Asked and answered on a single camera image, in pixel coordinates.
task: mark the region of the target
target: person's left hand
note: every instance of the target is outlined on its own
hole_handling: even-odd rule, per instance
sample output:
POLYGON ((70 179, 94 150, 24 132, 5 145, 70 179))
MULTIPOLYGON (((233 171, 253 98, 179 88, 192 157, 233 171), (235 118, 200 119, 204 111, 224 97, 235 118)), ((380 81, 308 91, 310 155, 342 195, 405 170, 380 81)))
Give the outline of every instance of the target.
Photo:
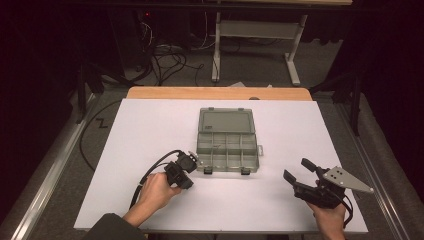
POLYGON ((122 218, 134 227, 139 227, 179 193, 181 188, 170 187, 165 173, 151 174, 143 185, 140 199, 122 218))

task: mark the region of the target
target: metal floor strip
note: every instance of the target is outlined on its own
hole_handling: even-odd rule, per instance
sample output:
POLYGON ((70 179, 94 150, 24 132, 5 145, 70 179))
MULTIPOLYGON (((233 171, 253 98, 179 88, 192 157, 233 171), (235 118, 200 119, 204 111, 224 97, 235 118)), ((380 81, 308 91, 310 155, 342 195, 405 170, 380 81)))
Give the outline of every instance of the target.
POLYGON ((381 211, 383 212, 390 229, 392 230, 393 236, 398 240, 409 240, 410 238, 408 236, 408 233, 406 232, 406 229, 398 216, 398 213, 393 205, 391 198, 384 189, 384 186, 380 178, 378 177, 377 172, 375 171, 375 168, 362 144, 360 137, 355 136, 349 125, 348 111, 342 104, 334 105, 336 107, 337 112, 343 118, 343 123, 345 124, 351 138, 355 143, 358 153, 361 156, 362 165, 367 173, 367 176, 369 178, 368 180, 370 181, 372 187, 375 190, 375 197, 380 205, 381 211))
POLYGON ((78 139, 81 135, 81 131, 87 124, 88 116, 90 116, 94 107, 97 105, 98 100, 99 98, 95 97, 94 94, 90 95, 87 101, 87 113, 84 119, 81 121, 80 124, 77 124, 71 130, 72 135, 69 138, 68 143, 63 146, 63 150, 60 151, 61 154, 58 155, 54 160, 52 167, 50 168, 46 178, 38 189, 38 192, 32 200, 31 205, 29 206, 24 217, 16 228, 12 240, 24 240, 27 239, 31 234, 31 231, 33 230, 38 219, 43 213, 43 210, 46 207, 56 184, 59 182, 60 176, 66 166, 66 163, 68 162, 69 156, 71 155, 75 144, 78 142, 78 139))

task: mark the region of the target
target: black sleeve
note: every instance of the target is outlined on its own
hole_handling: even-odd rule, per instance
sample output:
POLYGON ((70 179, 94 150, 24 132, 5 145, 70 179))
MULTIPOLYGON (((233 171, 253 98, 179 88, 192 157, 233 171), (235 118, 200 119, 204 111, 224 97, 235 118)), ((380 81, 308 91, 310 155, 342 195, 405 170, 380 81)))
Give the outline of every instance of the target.
POLYGON ((145 240, 144 234, 116 214, 105 214, 83 240, 145 240))

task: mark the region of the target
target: human hand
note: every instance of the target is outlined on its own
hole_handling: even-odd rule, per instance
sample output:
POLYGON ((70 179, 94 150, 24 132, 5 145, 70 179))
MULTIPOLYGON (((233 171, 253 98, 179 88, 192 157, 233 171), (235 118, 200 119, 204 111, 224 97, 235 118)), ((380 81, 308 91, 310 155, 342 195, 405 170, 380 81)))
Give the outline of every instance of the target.
POLYGON ((181 188, 170 187, 165 173, 151 174, 141 189, 140 199, 122 218, 134 227, 139 227, 179 193, 181 188))
POLYGON ((343 223, 346 212, 345 206, 339 204, 334 209, 320 208, 306 202, 314 211, 315 220, 319 231, 325 240, 344 240, 343 223))

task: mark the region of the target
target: black electronic device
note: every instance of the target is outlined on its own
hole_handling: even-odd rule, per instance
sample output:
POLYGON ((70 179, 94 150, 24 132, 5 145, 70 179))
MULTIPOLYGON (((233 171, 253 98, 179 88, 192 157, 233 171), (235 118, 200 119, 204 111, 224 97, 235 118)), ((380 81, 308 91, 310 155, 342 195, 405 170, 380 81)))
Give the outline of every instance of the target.
POLYGON ((147 181, 147 177, 152 173, 153 170, 155 170, 160 165, 163 165, 163 163, 161 164, 161 162, 165 158, 175 153, 178 153, 177 161, 170 161, 165 166, 165 173, 168 184, 171 186, 175 183, 178 187, 182 189, 189 189, 191 186, 193 186, 193 181, 191 181, 191 179, 186 175, 185 172, 191 173, 197 168, 197 156, 190 151, 188 155, 181 150, 171 151, 162 158, 160 158, 155 164, 153 164, 153 166, 146 172, 146 174, 144 174, 143 178, 141 178, 137 188, 135 189, 133 198, 131 200, 130 208, 136 203, 140 195, 141 188, 147 181))
POLYGON ((302 159, 301 164, 311 172, 316 172, 318 176, 318 186, 311 187, 296 181, 296 178, 284 170, 283 177, 289 182, 294 189, 294 196, 312 203, 320 208, 335 208, 340 203, 343 204, 349 212, 349 217, 345 221, 344 226, 353 217, 352 204, 348 206, 343 199, 346 197, 345 189, 349 188, 361 192, 373 193, 374 190, 365 183, 348 173, 340 167, 332 169, 323 169, 316 166, 306 158, 302 159))

